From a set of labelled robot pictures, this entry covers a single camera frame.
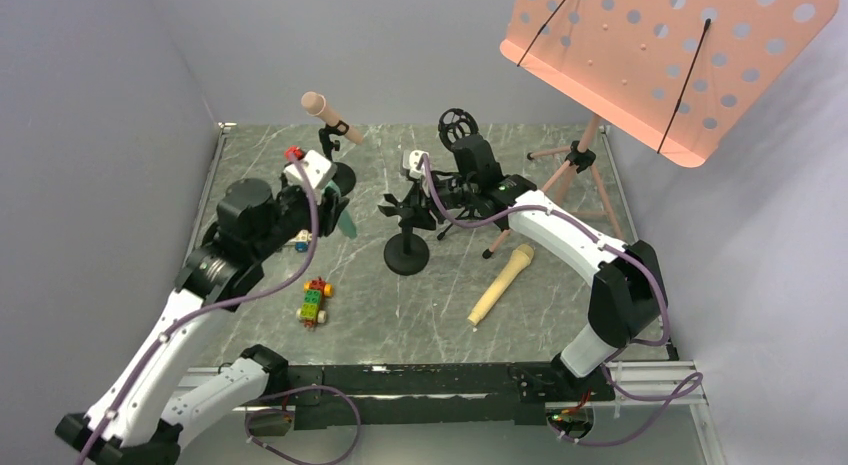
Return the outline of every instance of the white wall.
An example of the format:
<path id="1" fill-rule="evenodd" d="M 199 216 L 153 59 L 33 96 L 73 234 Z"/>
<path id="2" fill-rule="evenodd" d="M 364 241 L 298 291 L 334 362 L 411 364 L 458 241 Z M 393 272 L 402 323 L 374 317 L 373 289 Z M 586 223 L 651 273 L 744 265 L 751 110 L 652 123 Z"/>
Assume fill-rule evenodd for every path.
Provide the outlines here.
<path id="1" fill-rule="evenodd" d="M 731 464 L 848 457 L 848 10 L 698 169 L 611 141 Z"/>
<path id="2" fill-rule="evenodd" d="M 53 436 L 146 336 L 217 127 L 151 0 L 0 0 L 0 456 Z"/>
<path id="3" fill-rule="evenodd" d="M 157 0 L 216 115 L 313 123 L 308 90 L 352 123 L 577 123 L 588 112 L 503 58 L 514 0 Z"/>

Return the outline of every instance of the microphone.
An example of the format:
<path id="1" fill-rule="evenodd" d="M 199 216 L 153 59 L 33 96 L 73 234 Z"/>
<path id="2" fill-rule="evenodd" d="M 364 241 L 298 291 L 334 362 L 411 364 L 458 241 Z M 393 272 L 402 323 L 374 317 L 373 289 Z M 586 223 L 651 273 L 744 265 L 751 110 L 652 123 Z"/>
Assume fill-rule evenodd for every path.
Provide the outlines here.
<path id="1" fill-rule="evenodd" d="M 306 92 L 300 99 L 300 105 L 313 117 L 318 117 L 327 125 L 338 128 L 345 138 L 356 145 L 362 143 L 363 136 L 359 130 L 348 125 L 342 117 L 327 103 L 327 99 L 320 93 Z"/>

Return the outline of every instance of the teal object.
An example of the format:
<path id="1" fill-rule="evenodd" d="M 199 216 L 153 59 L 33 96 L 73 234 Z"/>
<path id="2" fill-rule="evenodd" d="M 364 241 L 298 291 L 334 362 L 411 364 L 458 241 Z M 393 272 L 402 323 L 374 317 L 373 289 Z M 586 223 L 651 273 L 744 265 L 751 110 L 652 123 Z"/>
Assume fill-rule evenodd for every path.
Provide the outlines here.
<path id="1" fill-rule="evenodd" d="M 341 190 L 339 190 L 339 186 L 332 180 L 330 180 L 330 183 L 328 183 L 327 186 L 335 190 L 339 195 L 342 194 Z M 345 237 L 356 238 L 356 224 L 353 223 L 353 218 L 347 210 L 343 211 L 341 216 L 339 216 L 339 222 L 336 226 L 339 227 L 339 230 L 341 230 L 342 235 Z"/>

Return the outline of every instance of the microphone head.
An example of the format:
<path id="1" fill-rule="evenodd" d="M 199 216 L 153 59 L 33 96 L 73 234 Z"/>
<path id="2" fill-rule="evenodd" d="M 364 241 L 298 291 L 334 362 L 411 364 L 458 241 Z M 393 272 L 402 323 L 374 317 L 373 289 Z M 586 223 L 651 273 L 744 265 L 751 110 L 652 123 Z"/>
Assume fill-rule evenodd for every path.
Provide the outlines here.
<path id="1" fill-rule="evenodd" d="M 314 117 L 324 110 L 324 107 L 327 105 L 327 100 L 319 93 L 306 92 L 303 94 L 303 97 L 300 98 L 300 105 L 307 113 Z"/>

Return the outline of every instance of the black elastic cord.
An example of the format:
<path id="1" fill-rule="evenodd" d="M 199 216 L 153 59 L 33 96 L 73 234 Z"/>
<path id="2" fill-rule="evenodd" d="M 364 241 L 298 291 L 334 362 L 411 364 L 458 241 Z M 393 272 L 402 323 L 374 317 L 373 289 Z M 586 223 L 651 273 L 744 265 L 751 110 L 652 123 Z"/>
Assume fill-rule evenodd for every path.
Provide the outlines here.
<path id="1" fill-rule="evenodd" d="M 562 0 L 561 2 L 559 2 L 559 5 L 557 5 L 557 8 L 553 12 L 551 12 L 551 16 L 548 17 L 547 20 L 545 20 L 545 23 L 543 23 L 541 27 L 539 27 L 539 31 L 536 32 L 536 36 L 533 37 L 533 41 L 531 41 L 530 45 L 527 46 L 527 50 L 524 50 L 524 55 L 522 55 L 521 58 L 518 60 L 518 63 L 515 64 L 516 67 L 521 66 L 521 62 L 524 60 L 524 57 L 526 57 L 527 53 L 530 52 L 530 47 L 532 47 L 533 44 L 536 43 L 536 39 L 539 38 L 539 35 L 542 34 L 542 30 L 544 30 L 545 27 L 548 26 L 548 22 L 550 22 L 551 19 L 554 18 L 554 15 L 556 15 L 556 12 L 559 11 L 559 9 L 562 7 L 562 5 L 565 3 L 565 1 L 566 0 Z"/>
<path id="2" fill-rule="evenodd" d="M 701 53 L 701 45 L 704 44 L 704 38 L 707 36 L 707 30 L 710 29 L 711 23 L 713 23 L 711 18 L 708 18 L 704 22 L 704 31 L 701 32 L 701 40 L 698 42 L 698 48 L 695 49 L 695 56 L 692 57 L 692 64 L 689 65 L 689 73 L 686 74 L 686 80 L 683 82 L 683 88 L 680 89 L 680 96 L 677 97 L 677 104 L 674 105 L 674 112 L 671 114 L 671 120 L 668 121 L 668 126 L 665 127 L 665 133 L 663 133 L 663 138 L 660 140 L 660 146 L 657 147 L 658 155 L 660 150 L 662 150 L 666 137 L 668 137 L 668 131 L 671 130 L 671 124 L 674 123 L 674 119 L 677 117 L 677 111 L 680 110 L 680 103 L 683 100 L 683 94 L 686 93 L 686 86 L 689 85 L 689 78 L 692 77 L 692 70 L 695 69 L 695 62 L 698 60 L 698 54 Z"/>

